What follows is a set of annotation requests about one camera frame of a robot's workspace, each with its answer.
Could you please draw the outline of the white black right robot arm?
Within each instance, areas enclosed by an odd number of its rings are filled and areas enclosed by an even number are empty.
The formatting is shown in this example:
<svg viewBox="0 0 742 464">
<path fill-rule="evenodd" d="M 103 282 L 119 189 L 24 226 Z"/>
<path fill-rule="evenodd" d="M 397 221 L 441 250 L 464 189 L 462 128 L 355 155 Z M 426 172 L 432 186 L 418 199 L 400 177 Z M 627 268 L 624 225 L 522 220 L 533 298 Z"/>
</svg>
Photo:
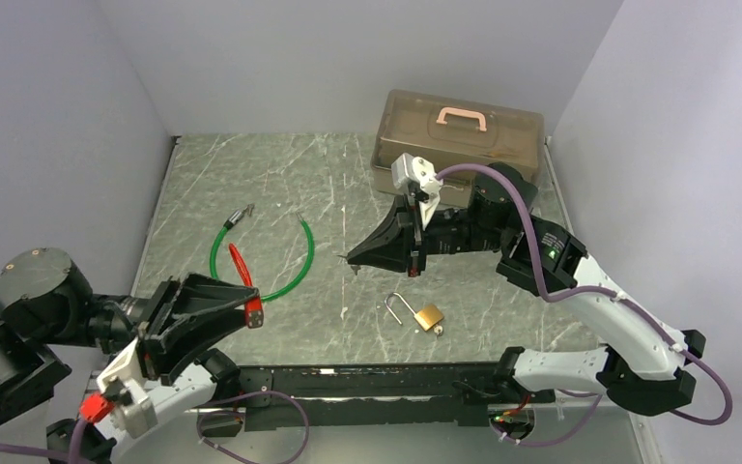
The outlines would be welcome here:
<svg viewBox="0 0 742 464">
<path fill-rule="evenodd" d="M 499 254 L 496 271 L 509 283 L 549 304 L 567 308 L 602 339 L 599 348 L 546 353 L 509 347 L 484 395 L 523 401 L 567 390 L 604 395 L 638 415 L 676 413 L 695 395 L 705 337 L 660 321 L 602 270 L 584 244 L 563 226 L 535 217 L 536 186 L 513 167 L 456 164 L 474 173 L 469 203 L 442 208 L 448 169 L 404 155 L 392 167 L 399 194 L 377 228 L 347 254 L 354 268 L 419 276 L 431 255 Z"/>
</svg>

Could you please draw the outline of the brass padlock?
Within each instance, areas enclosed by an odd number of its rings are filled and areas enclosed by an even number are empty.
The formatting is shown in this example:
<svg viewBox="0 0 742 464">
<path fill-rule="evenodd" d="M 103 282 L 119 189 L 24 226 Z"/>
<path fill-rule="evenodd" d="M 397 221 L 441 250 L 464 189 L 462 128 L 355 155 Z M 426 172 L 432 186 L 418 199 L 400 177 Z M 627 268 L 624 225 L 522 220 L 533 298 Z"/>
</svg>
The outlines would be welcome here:
<svg viewBox="0 0 742 464">
<path fill-rule="evenodd" d="M 394 308 L 392 307 L 393 300 L 400 301 L 405 306 L 405 308 L 411 313 L 417 325 L 425 332 L 429 332 L 429 331 L 433 332 L 433 329 L 435 326 L 437 325 L 442 326 L 444 315 L 434 304 L 428 304 L 420 310 L 414 310 L 412 306 L 404 299 L 404 297 L 401 294 L 397 292 L 391 292 L 385 297 L 384 305 L 388 313 L 394 318 L 394 320 L 399 325 L 402 325 L 403 322 L 402 322 L 402 319 L 394 311 Z"/>
</svg>

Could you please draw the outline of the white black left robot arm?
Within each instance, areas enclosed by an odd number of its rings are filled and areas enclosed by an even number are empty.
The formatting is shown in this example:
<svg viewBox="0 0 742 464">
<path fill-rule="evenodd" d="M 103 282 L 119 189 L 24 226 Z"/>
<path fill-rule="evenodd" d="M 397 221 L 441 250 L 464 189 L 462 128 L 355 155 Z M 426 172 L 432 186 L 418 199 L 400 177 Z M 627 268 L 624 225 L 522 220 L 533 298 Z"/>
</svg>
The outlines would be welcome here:
<svg viewBox="0 0 742 464">
<path fill-rule="evenodd" d="M 12 258 L 0 273 L 0 463 L 109 463 L 190 409 L 231 403 L 240 371 L 216 344 L 260 324 L 249 309 L 259 298 L 195 273 L 148 298 L 99 294 L 60 248 Z M 108 363 L 74 418 L 47 424 L 71 373 L 56 345 Z"/>
</svg>

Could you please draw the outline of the beige plastic toolbox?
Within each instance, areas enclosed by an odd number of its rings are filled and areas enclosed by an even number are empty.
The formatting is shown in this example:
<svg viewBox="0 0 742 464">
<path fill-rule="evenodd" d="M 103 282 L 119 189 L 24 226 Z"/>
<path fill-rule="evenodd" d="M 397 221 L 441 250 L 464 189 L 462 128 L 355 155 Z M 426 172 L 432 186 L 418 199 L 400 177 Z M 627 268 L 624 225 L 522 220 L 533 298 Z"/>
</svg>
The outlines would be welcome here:
<svg viewBox="0 0 742 464">
<path fill-rule="evenodd" d="M 373 186 L 396 193 L 390 167 L 407 153 L 432 162 L 436 171 L 500 161 L 538 187 L 544 135 L 544 118 L 536 112 L 392 90 L 370 160 Z"/>
</svg>

